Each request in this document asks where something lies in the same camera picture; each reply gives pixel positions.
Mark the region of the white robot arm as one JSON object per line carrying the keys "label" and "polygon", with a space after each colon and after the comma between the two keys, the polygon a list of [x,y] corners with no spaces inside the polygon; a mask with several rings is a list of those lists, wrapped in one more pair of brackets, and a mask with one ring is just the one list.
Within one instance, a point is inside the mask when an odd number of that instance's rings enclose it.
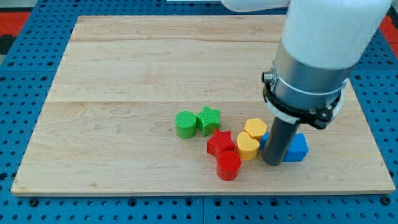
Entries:
{"label": "white robot arm", "polygon": [[340,112],[343,89],[391,0],[223,0],[235,12],[288,7],[263,95],[274,128],[324,129]]}

